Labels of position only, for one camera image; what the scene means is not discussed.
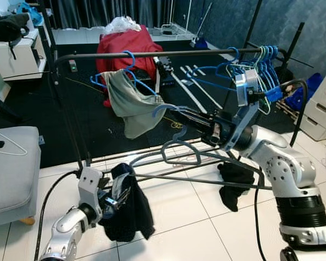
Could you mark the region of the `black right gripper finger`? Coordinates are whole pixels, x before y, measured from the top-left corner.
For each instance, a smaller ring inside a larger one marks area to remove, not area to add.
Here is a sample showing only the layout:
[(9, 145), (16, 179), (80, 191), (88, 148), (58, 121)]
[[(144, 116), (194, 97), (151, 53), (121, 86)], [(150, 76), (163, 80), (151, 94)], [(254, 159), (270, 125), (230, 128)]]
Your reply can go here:
[(172, 106), (172, 114), (177, 120), (184, 123), (213, 123), (212, 115), (203, 113), (186, 106)]
[(182, 124), (192, 127), (207, 135), (214, 132), (215, 124), (218, 122), (218, 117), (203, 117), (202, 115), (178, 115), (178, 120)]

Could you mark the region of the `navy garment with gold print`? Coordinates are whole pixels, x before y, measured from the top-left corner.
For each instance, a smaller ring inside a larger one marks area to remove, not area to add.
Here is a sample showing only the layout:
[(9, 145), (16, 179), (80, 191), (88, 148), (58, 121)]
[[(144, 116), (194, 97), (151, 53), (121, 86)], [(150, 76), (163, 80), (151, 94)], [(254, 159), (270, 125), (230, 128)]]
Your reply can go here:
[(98, 222), (111, 241), (131, 242), (139, 232), (144, 239), (155, 233), (155, 222), (148, 202), (129, 164), (120, 163), (111, 169), (112, 187), (104, 196), (116, 202), (103, 206)]

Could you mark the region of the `blue hanger carrying grey garment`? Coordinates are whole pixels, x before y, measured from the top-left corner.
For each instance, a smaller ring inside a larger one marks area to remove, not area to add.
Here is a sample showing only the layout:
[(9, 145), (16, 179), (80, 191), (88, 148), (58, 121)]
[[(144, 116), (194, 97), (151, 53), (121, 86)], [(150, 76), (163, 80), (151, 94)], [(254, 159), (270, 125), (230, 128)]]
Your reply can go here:
[[(120, 69), (120, 71), (124, 72), (125, 79), (128, 80), (128, 83), (131, 85), (133, 90), (136, 90), (138, 92), (139, 89), (137, 87), (138, 87), (138, 85), (140, 85), (151, 92), (151, 94), (154, 97), (154, 100), (156, 102), (160, 102), (161, 104), (163, 104), (164, 101), (163, 101), (163, 99), (161, 99), (158, 92), (151, 89), (147, 84), (144, 84), (144, 82), (142, 82), (141, 80), (139, 80), (136, 77), (135, 72), (133, 72), (133, 68), (135, 68), (135, 63), (136, 63), (135, 55), (133, 55), (132, 52), (127, 51), (127, 50), (123, 51), (123, 53), (128, 54), (131, 57), (131, 64), (123, 69)], [(91, 82), (91, 84), (99, 85), (100, 87), (102, 87), (102, 89), (104, 90), (104, 94), (106, 95), (106, 99), (103, 102), (103, 106), (106, 108), (111, 108), (111, 103), (110, 103), (109, 94), (108, 94), (108, 86), (106, 85), (106, 80), (104, 80), (103, 73), (101, 72), (101, 73), (98, 73), (98, 74), (92, 76), (90, 78), (90, 82)]]

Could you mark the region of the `pale green hanger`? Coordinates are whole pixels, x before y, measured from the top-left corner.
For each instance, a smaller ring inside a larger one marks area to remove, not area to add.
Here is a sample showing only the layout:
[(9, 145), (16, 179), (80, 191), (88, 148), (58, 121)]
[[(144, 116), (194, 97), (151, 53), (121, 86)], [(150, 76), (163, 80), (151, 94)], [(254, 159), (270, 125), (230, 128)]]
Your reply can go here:
[(252, 95), (259, 102), (258, 111), (261, 114), (269, 115), (272, 112), (272, 103), (277, 101), (278, 77), (274, 70), (274, 58), (278, 55), (275, 46), (260, 46), (259, 52), (253, 54), (250, 59), (240, 59), (246, 69), (255, 69), (259, 79), (259, 94)]

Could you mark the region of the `white floor strip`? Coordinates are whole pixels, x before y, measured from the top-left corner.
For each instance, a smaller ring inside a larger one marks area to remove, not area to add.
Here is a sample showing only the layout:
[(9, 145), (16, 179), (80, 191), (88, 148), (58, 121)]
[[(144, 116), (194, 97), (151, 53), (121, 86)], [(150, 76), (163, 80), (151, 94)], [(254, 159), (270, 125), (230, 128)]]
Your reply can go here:
[(180, 80), (173, 72), (171, 72), (171, 77), (176, 81), (178, 85), (185, 91), (185, 93), (190, 97), (190, 99), (195, 103), (196, 107), (199, 111), (207, 114), (206, 108), (198, 101), (196, 96), (187, 88), (186, 84), (183, 84), (182, 80)]

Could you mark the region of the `black white machine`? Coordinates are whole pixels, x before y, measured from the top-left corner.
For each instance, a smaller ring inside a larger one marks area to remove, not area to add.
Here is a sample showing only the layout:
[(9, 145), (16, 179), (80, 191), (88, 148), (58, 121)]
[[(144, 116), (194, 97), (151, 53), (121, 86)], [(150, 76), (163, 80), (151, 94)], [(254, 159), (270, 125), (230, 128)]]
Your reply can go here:
[(158, 79), (165, 80), (173, 72), (172, 62), (169, 57), (153, 57), (156, 72), (158, 73)]

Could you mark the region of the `black crumpled garment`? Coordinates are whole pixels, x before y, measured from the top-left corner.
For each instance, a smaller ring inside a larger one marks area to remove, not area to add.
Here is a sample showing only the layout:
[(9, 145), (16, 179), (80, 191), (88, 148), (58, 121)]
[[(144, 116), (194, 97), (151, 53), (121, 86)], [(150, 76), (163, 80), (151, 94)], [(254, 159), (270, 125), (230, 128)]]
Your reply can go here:
[[(222, 181), (238, 184), (248, 184), (252, 185), (255, 182), (253, 176), (253, 171), (245, 169), (231, 163), (220, 163), (217, 166)], [(227, 207), (231, 212), (238, 211), (238, 199), (240, 196), (247, 192), (249, 188), (233, 187), (233, 186), (222, 186), (218, 193), (225, 207)]]

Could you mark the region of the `grey garment with lettering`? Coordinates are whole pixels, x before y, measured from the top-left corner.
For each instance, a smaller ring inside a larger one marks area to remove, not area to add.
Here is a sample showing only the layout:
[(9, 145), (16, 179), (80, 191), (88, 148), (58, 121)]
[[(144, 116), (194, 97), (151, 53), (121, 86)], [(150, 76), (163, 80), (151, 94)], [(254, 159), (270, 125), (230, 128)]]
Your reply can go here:
[(166, 109), (159, 95), (144, 95), (133, 85), (124, 70), (101, 74), (108, 87), (109, 101), (114, 114), (125, 122), (125, 137), (136, 139), (151, 131), (163, 118)]

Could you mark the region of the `wooden pallet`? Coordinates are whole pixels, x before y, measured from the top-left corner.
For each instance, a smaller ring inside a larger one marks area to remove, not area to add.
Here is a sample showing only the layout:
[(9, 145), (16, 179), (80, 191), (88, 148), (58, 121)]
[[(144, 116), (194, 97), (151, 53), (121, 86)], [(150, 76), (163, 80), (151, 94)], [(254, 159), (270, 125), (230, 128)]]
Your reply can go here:
[(298, 117), (299, 117), (299, 111), (292, 109), (289, 107), (285, 100), (280, 100), (274, 103), (275, 107), (282, 112), (283, 114), (287, 115), (291, 120), (292, 123), (295, 125), (297, 123)]

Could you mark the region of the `blue mop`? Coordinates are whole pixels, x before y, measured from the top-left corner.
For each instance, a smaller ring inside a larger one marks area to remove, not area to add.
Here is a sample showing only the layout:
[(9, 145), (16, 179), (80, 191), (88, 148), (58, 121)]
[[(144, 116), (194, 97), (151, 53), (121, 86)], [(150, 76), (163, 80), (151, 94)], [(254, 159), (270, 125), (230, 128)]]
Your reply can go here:
[(204, 22), (207, 19), (208, 13), (210, 12), (210, 10), (213, 7), (213, 2), (209, 2), (209, 4), (207, 5), (206, 11), (203, 13), (203, 15), (201, 16), (201, 20), (199, 22), (198, 25), (198, 29), (197, 32), (195, 33), (195, 37), (193, 37), (191, 39), (191, 47), (196, 48), (196, 49), (205, 49), (207, 47), (207, 42), (203, 37), (203, 33), (201, 32)]

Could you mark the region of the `black metal clothes rack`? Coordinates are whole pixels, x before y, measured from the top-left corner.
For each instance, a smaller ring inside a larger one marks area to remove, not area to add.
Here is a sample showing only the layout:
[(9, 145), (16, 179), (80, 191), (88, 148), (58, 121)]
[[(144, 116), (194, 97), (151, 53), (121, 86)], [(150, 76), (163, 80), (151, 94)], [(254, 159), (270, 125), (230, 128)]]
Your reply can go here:
[[(37, 7), (39, 12), (43, 15), (44, 23), (49, 27), (49, 21), (47, 19), (46, 9), (44, 8), (44, 2), (43, 0), (37, 0), (38, 3), (33, 5), (34, 7)], [(242, 59), (244, 54), (255, 54), (259, 52), (260, 45), (255, 45), (254, 43), (250, 42), (249, 39), (252, 36), (253, 28), (255, 27), (255, 23), (257, 20), (257, 17), (259, 15), (259, 11), (261, 8), (263, 0), (258, 0), (257, 5), (255, 7), (255, 12), (253, 13), (252, 22), (250, 23), (250, 27), (248, 28), (247, 37), (245, 42), (243, 42), (243, 46), (253, 46), (255, 48), (253, 49), (239, 49), (240, 51), (240, 59)], [(299, 27), (297, 28), (293, 38), (291, 45), (289, 46), (289, 49), (278, 49), (278, 53), (281, 55), (278, 55), (275, 57), (276, 60), (282, 62), (281, 66), (282, 68), (288, 67), (288, 61), (294, 60), (299, 63), (302, 63), (303, 65), (307, 67), (312, 67), (312, 65), (309, 65), (305, 62), (302, 62), (302, 60), (293, 59), (291, 57), (292, 53), (294, 52), (294, 49), (297, 45), (297, 42), (299, 41), (300, 35), (302, 34), (302, 31), (304, 30), (305, 22), (301, 22), (299, 24)], [(52, 50), (51, 47), (44, 47), (45, 49), (48, 49), (46, 51), (46, 59), (47, 59), (47, 67), (46, 71), (43, 74), (47, 74), (49, 76), (49, 79), (51, 82), (49, 83), (50, 87), (57, 87), (57, 84), (59, 84), (59, 80), (61, 78), (66, 78), (66, 76), (59, 76), (57, 70), (58, 65), (60, 65), (63, 62), (66, 62), (68, 60), (77, 60), (77, 59), (131, 59), (131, 57), (128, 54), (121, 53), (109, 53), (109, 54), (69, 54), (69, 55), (61, 55), (60, 57), (53, 58), (52, 54), (56, 54), (56, 50)], [(139, 53), (133, 53), (136, 58), (144, 58), (144, 57), (158, 57), (159, 55), (161, 57), (177, 57), (178, 55), (184, 55), (185, 57), (189, 57), (190, 55), (212, 55), (212, 54), (233, 54), (232, 50), (229, 49), (196, 49), (196, 50), (190, 50), (190, 51), (170, 51), (170, 52), (139, 52)], [(92, 156), (90, 154), (90, 151), (88, 147), (85, 144), (85, 141), (77, 141), (79, 139), (83, 139), (83, 135), (80, 132), (80, 129), (76, 122), (74, 122), (74, 127), (72, 127), (70, 124), (70, 117), (73, 117), (74, 120), (76, 120), (76, 114), (74, 112), (70, 112), (69, 107), (64, 107), (64, 104), (62, 104), (61, 98), (57, 94), (57, 98), (55, 98), (55, 101), (59, 103), (58, 105), (64, 109), (66, 108), (67, 112), (63, 113), (62, 115), (65, 117), (66, 125), (68, 127), (68, 133), (71, 135), (71, 144), (73, 145), (74, 154), (78, 157), (78, 166), (79, 169), (83, 169), (85, 166), (91, 166), (92, 164)]]

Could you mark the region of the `black carpet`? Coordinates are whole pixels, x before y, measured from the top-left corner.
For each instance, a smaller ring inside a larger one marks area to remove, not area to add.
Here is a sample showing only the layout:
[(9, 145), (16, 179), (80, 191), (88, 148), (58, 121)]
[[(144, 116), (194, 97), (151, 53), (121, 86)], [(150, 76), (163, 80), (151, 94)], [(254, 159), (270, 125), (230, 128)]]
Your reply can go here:
[[(182, 79), (184, 74), (180, 66), (217, 65), (225, 61), (221, 55), (179, 55), (171, 57), (175, 66), (175, 74)], [(104, 94), (96, 85), (91, 85), (89, 78), (96, 74), (95, 59), (78, 59), (78, 72), (71, 72), (62, 64), (59, 69), (57, 92), (61, 97), (62, 107), (56, 101), (51, 89), (51, 81), (46, 75), (36, 80), (17, 80), (13, 82), (11, 90), (5, 99), (5, 104), (24, 121), (20, 125), (37, 127), (39, 135), (43, 137), (41, 167), (59, 166), (74, 163), (78, 156), (69, 131), (76, 132), (76, 139), (80, 145), (81, 157), (86, 158), (90, 152), (93, 159), (112, 154), (130, 152), (149, 147), (161, 146), (177, 133), (173, 122), (176, 120), (171, 113), (166, 113), (166, 119), (151, 131), (136, 139), (127, 139), (124, 134), (125, 125), (111, 109), (103, 106)], [(187, 92), (174, 83), (161, 87), (161, 97), (171, 104), (194, 107), (193, 100)], [(280, 134), (287, 134), (291, 138), (294, 131), (294, 120), (279, 109), (272, 109), (271, 114), (261, 115), (257, 124)]]

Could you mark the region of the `blue cloth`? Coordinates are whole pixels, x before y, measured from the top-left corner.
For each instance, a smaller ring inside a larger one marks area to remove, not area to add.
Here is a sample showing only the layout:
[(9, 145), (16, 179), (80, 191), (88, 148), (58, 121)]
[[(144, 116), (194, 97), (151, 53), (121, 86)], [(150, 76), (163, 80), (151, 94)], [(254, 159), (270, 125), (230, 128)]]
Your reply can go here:
[[(308, 100), (312, 95), (317, 91), (321, 82), (323, 80), (323, 76), (320, 73), (314, 73), (312, 76), (307, 79), (306, 83), (308, 85)], [(285, 98), (285, 103), (294, 110), (300, 111), (304, 107), (304, 99), (303, 99), (303, 88), (297, 87), (295, 92), (291, 94), (289, 97)]]

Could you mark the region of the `red cloth cover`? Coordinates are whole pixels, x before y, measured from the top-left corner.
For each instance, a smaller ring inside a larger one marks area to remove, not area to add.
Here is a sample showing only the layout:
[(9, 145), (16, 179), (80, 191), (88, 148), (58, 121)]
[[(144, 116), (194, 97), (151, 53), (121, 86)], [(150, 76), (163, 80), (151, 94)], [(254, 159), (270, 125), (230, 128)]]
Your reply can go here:
[[(139, 52), (162, 52), (164, 49), (155, 43), (149, 35), (148, 30), (141, 28), (136, 30), (128, 29), (121, 33), (103, 34), (98, 43), (98, 54), (121, 53), (125, 51)], [(148, 73), (151, 79), (156, 80), (155, 60), (150, 57), (131, 59), (96, 59), (96, 69), (98, 72), (117, 71), (134, 65), (133, 71), (143, 70)]]

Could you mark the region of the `white drawer cabinet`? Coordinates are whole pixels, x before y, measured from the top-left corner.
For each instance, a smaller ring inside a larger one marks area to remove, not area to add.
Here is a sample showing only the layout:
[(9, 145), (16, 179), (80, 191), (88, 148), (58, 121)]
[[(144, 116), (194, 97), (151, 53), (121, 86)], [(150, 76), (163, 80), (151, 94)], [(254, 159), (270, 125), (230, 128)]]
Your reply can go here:
[(326, 139), (326, 77), (310, 97), (300, 128), (314, 141)]

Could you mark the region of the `grey upholstered ottoman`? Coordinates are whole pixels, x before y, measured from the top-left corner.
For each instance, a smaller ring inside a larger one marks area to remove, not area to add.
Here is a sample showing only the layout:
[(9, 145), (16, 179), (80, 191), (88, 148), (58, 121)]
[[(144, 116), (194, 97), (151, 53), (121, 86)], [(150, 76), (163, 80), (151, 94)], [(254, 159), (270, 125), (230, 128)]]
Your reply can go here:
[[(0, 226), (14, 221), (34, 218), (37, 209), (37, 190), (41, 149), (39, 130), (33, 126), (2, 128), (0, 132), (18, 142), (27, 155), (0, 154)], [(19, 153), (11, 142), (4, 141), (0, 150)]]

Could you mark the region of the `white plastic bag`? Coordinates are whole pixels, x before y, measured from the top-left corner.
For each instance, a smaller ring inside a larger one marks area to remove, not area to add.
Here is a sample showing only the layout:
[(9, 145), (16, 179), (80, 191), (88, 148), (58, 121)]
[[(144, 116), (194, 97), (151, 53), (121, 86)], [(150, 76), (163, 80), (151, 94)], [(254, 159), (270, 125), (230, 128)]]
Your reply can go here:
[(140, 32), (141, 25), (135, 22), (135, 20), (131, 19), (129, 16), (119, 16), (114, 17), (114, 19), (111, 20), (106, 27), (104, 27), (103, 33), (104, 35), (108, 35), (111, 33), (123, 33), (127, 30)]

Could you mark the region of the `dark curtain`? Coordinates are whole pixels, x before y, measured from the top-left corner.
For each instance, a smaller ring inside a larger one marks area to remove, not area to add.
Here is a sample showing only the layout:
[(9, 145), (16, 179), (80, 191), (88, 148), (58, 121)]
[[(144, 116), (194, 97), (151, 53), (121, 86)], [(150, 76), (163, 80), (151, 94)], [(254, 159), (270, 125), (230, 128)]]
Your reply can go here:
[(43, 0), (52, 28), (105, 27), (128, 16), (146, 27), (180, 22), (194, 0)]

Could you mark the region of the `white shelf unit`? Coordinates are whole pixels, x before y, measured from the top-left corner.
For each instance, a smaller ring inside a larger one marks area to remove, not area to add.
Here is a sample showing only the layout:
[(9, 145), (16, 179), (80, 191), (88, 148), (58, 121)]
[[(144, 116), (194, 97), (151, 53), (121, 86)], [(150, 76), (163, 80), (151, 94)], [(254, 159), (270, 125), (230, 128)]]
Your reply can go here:
[(3, 80), (38, 79), (46, 71), (47, 59), (43, 46), (44, 26), (27, 21), (28, 32), (13, 42), (0, 41), (0, 75)]

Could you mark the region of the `blue bag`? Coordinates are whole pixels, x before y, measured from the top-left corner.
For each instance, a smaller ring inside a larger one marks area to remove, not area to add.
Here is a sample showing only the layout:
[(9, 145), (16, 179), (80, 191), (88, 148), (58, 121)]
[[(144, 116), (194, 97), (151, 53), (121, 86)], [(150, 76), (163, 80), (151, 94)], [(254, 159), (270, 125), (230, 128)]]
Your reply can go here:
[(29, 5), (29, 3), (21, 2), (16, 7), (16, 13), (26, 13), (29, 15), (32, 25), (41, 27), (44, 24), (43, 15), (39, 12), (37, 7)]

